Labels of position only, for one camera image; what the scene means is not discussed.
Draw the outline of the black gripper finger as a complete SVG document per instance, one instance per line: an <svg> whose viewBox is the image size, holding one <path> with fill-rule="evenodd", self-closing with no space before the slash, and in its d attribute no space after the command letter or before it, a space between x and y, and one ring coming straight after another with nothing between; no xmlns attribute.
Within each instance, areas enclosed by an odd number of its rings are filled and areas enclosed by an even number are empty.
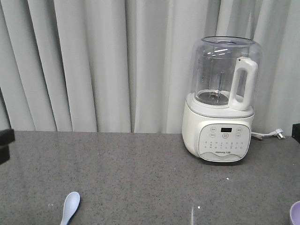
<svg viewBox="0 0 300 225"><path fill-rule="evenodd" d="M300 124L292 125L292 138L294 138L298 143L300 143Z"/></svg>
<svg viewBox="0 0 300 225"><path fill-rule="evenodd" d="M0 146L8 145L13 141L15 141L15 131L13 129L0 131Z"/></svg>
<svg viewBox="0 0 300 225"><path fill-rule="evenodd" d="M3 145L0 147L0 165L9 160L9 146Z"/></svg>

